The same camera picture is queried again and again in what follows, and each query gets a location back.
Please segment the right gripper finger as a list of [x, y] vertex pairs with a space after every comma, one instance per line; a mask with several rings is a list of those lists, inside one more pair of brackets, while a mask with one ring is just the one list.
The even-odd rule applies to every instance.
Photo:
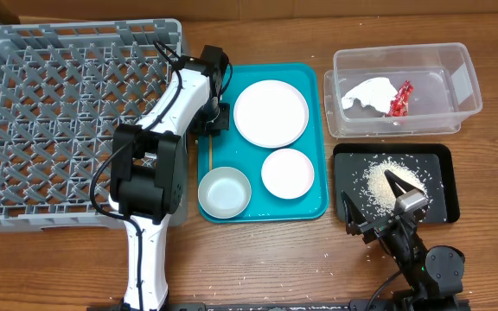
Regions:
[[412, 190], [419, 190], [417, 187], [414, 187], [412, 184], [402, 180], [391, 170], [386, 170], [384, 172], [384, 176], [386, 177], [389, 187], [392, 189], [395, 199], [399, 197], [401, 194], [405, 194]]
[[361, 226], [367, 223], [366, 217], [361, 213], [361, 210], [356, 206], [345, 191], [342, 191], [341, 199], [345, 212], [347, 234], [351, 234], [353, 236], [362, 234]]

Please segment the pile of rice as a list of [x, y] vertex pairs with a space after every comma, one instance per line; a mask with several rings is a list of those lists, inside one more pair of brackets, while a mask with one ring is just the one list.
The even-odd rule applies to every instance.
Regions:
[[433, 154], [352, 154], [359, 168], [352, 174], [351, 198], [368, 219], [393, 211], [396, 197], [385, 177], [387, 170], [422, 190], [429, 201], [424, 221], [446, 220], [444, 186], [439, 160]]

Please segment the large white plate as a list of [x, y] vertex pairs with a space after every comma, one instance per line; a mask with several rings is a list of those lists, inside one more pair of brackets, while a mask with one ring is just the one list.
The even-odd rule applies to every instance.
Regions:
[[233, 118], [238, 132], [256, 146], [276, 149], [294, 143], [310, 118], [306, 99], [280, 80], [249, 85], [236, 99]]

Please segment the grey metal bowl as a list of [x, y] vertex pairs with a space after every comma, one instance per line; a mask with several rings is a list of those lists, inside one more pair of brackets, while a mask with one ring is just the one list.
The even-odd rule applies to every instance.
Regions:
[[202, 210], [216, 219], [231, 219], [241, 214], [252, 197], [250, 181], [238, 169], [214, 168], [205, 174], [198, 187]]

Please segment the red snack wrapper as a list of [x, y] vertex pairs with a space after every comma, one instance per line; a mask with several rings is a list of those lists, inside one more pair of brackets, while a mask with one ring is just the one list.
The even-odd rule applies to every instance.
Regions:
[[411, 82], [406, 80], [390, 103], [388, 117], [405, 117], [408, 115], [408, 105], [413, 90], [414, 87]]

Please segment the white rice bowl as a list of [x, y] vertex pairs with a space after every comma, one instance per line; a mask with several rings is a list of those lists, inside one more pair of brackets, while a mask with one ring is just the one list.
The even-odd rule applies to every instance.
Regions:
[[311, 189], [315, 170], [310, 159], [296, 149], [278, 149], [266, 157], [261, 179], [274, 196], [294, 200]]

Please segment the white napkin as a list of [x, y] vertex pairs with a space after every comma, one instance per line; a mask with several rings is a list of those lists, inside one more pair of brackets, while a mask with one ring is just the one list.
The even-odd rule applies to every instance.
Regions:
[[387, 114], [391, 109], [391, 102], [395, 99], [398, 90], [385, 77], [367, 79], [349, 90], [342, 98], [343, 110], [347, 110], [358, 100], [361, 107], [368, 106], [377, 112]]

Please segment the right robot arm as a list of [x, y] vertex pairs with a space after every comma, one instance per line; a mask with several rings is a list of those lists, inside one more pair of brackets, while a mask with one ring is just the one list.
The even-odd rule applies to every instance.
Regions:
[[349, 195], [341, 193], [346, 232], [361, 235], [365, 244], [377, 241], [399, 268], [375, 290], [365, 309], [374, 305], [376, 297], [395, 278], [403, 276], [409, 289], [393, 293], [390, 309], [470, 310], [468, 301], [457, 299], [463, 291], [464, 254], [448, 245], [428, 249], [418, 235], [418, 222], [429, 207], [425, 193], [390, 170], [384, 176], [395, 195], [395, 204], [393, 211], [380, 219], [367, 220]]

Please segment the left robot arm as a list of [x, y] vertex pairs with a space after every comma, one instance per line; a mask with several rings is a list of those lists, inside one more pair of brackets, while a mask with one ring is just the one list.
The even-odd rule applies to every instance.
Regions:
[[198, 57], [179, 56], [159, 41], [173, 72], [166, 91], [136, 124], [121, 124], [112, 139], [109, 203], [128, 236], [129, 272], [121, 310], [164, 310], [167, 230], [186, 201], [185, 136], [218, 136], [229, 128], [221, 96], [232, 78], [222, 48], [205, 46]]

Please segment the black plastic tray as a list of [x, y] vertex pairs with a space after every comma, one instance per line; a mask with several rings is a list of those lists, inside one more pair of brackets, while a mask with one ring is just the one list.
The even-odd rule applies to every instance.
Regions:
[[449, 148], [439, 143], [340, 143], [333, 151], [334, 182], [335, 182], [335, 213], [340, 221], [345, 220], [341, 193], [345, 191], [351, 198], [353, 191], [351, 174], [359, 168], [355, 160], [349, 158], [352, 154], [433, 154], [438, 157], [444, 186], [446, 220], [443, 222], [424, 223], [454, 223], [460, 218], [460, 206], [457, 197], [457, 186], [453, 161]]

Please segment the teal plastic tray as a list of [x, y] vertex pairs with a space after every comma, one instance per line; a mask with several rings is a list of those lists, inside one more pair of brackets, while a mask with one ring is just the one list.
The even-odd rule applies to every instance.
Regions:
[[[310, 120], [304, 133], [291, 145], [304, 153], [315, 170], [314, 183], [305, 195], [294, 200], [280, 199], [271, 194], [262, 182], [261, 169], [271, 149], [249, 143], [236, 129], [230, 128], [213, 136], [213, 167], [232, 167], [250, 181], [252, 197], [247, 208], [231, 219], [216, 219], [199, 208], [201, 215], [216, 224], [265, 221], [310, 220], [320, 218], [329, 206], [329, 185], [322, 133], [322, 113], [314, 70], [303, 63], [277, 63], [235, 66], [227, 77], [232, 81], [222, 100], [234, 108], [235, 101], [249, 85], [265, 79], [286, 82], [303, 94], [310, 109]], [[209, 172], [208, 137], [198, 139], [198, 179]]]

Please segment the clear plastic bin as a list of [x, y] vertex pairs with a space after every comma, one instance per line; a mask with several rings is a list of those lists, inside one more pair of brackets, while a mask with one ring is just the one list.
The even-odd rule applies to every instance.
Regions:
[[[384, 117], [352, 98], [342, 98], [363, 82], [385, 78], [399, 89], [413, 86], [408, 114]], [[453, 134], [482, 109], [476, 72], [467, 48], [458, 42], [343, 49], [324, 74], [324, 109], [335, 138]]]

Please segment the grey plastic dish rack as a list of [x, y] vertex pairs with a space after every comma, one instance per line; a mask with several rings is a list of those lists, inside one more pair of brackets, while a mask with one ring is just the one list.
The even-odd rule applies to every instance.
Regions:
[[154, 41], [188, 49], [175, 19], [0, 26], [0, 232], [120, 227], [93, 209], [110, 179], [93, 175], [169, 82]]

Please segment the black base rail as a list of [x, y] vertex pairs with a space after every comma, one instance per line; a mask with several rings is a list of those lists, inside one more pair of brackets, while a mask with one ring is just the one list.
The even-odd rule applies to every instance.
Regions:
[[[315, 302], [315, 303], [287, 303], [287, 304], [233, 304], [233, 305], [207, 305], [204, 303], [177, 303], [168, 304], [160, 310], [169, 311], [362, 311], [366, 309], [367, 300], [352, 300], [350, 302]], [[89, 311], [119, 311], [137, 310], [119, 303], [108, 307], [88, 307]], [[371, 311], [402, 310], [388, 300], [376, 300], [370, 307]], [[470, 311], [468, 301], [459, 301], [458, 308], [418, 307], [418, 310], [464, 310]]]

